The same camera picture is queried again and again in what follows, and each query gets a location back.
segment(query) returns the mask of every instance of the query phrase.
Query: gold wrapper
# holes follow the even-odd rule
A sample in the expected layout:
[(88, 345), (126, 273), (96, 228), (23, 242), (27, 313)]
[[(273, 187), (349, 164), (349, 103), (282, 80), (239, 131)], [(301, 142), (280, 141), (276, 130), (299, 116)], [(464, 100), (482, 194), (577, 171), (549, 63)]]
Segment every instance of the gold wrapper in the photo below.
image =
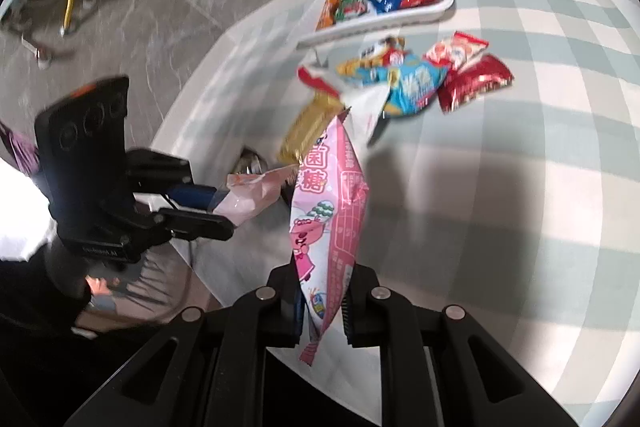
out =
[(314, 99), (300, 112), (289, 128), (287, 136), (278, 152), (278, 161), (284, 165), (300, 164), (322, 136), (334, 116), (344, 111), (344, 105), (337, 98), (316, 91)]

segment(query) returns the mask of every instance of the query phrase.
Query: camera lens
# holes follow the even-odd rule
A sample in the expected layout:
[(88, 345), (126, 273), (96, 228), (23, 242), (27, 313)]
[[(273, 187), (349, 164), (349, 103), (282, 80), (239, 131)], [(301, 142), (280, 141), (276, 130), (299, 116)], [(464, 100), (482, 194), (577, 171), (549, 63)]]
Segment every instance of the camera lens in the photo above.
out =
[(118, 93), (109, 104), (109, 116), (111, 118), (121, 116), (124, 113), (124, 108), (124, 97), (122, 93)]
[(93, 136), (96, 132), (100, 131), (102, 124), (104, 123), (104, 106), (98, 102), (84, 115), (84, 133), (87, 136)]
[(60, 149), (68, 151), (78, 141), (78, 127), (73, 122), (65, 123), (60, 131)]

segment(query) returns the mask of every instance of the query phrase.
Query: tablecloth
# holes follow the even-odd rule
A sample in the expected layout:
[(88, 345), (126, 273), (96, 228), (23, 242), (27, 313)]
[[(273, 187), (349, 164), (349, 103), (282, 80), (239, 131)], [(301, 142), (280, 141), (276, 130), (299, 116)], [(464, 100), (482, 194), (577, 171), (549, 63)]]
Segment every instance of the tablecloth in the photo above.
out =
[[(240, 35), (194, 105), (174, 153), (196, 182), (221, 183), (244, 145), (274, 158), (311, 97), (287, 39), (310, 1)], [(463, 305), (583, 427), (600, 426), (640, 367), (640, 39), (611, 0), (455, 0), (439, 22), (318, 52), (335, 66), (391, 33), (419, 53), (456, 30), (487, 39), (514, 84), (389, 123), (359, 158), (358, 261), (415, 304)], [(278, 203), (228, 243), (197, 243), (223, 304), (288, 261), (287, 217)], [(276, 354), (380, 420), (377, 351), (350, 349), (339, 316), (313, 368)]]

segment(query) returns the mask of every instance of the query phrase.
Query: green and white tablecloth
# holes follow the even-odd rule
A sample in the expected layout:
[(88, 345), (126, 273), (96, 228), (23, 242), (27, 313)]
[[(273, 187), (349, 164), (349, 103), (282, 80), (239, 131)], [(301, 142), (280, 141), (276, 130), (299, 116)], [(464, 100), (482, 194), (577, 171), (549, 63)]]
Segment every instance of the green and white tablecloth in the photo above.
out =
[[(197, 182), (219, 183), (242, 145), (274, 158), (311, 97), (296, 78), (305, 52), (287, 41), (304, 10), (242, 35), (193, 107), (174, 153)], [(359, 262), (416, 304), (466, 307), (582, 426), (599, 427), (640, 367), (640, 39), (611, 0), (456, 0), (437, 23), (318, 51), (335, 66), (389, 33), (420, 53), (456, 30), (487, 39), (514, 85), (390, 122), (360, 158)], [(288, 261), (286, 227), (275, 205), (228, 243), (198, 244), (223, 303)], [(338, 318), (311, 370), (278, 355), (378, 419), (377, 352), (356, 353), (341, 330)]]

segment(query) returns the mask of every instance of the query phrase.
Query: round table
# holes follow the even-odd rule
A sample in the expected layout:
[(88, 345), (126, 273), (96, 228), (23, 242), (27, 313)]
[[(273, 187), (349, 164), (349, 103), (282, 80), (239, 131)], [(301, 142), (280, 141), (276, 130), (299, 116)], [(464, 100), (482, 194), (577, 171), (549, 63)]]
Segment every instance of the round table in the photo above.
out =
[[(295, 32), (312, 1), (273, 0), (226, 31), (152, 147), (188, 158), (203, 184), (221, 184), (243, 146), (273, 160), (311, 97)], [(455, 30), (488, 39), (514, 85), (389, 124), (359, 158), (358, 261), (416, 305), (463, 305), (582, 426), (600, 426), (640, 367), (640, 4), (456, 0), (439, 22), (386, 33), (423, 52)], [(333, 66), (384, 34), (319, 54)], [(197, 242), (194, 269), (224, 305), (289, 261), (281, 203), (227, 243)], [(304, 345), (274, 353), (379, 423), (378, 351), (351, 349), (339, 315), (313, 367), (298, 361)]]

